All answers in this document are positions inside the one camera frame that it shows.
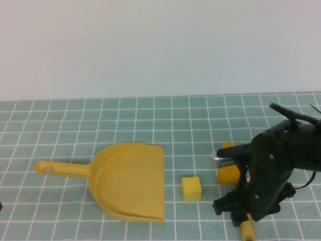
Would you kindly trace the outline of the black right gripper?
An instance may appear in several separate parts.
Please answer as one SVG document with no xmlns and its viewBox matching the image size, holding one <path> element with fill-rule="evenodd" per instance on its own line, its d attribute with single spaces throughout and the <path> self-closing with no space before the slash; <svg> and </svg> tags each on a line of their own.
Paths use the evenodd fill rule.
<svg viewBox="0 0 321 241">
<path fill-rule="evenodd" d="M 280 212 L 280 202 L 292 198 L 296 190 L 288 182 L 294 167 L 286 144 L 276 135 L 259 134 L 251 141 L 251 162 L 241 171 L 236 192 L 214 200 L 217 215 L 230 212 L 235 227 Z"/>
</svg>

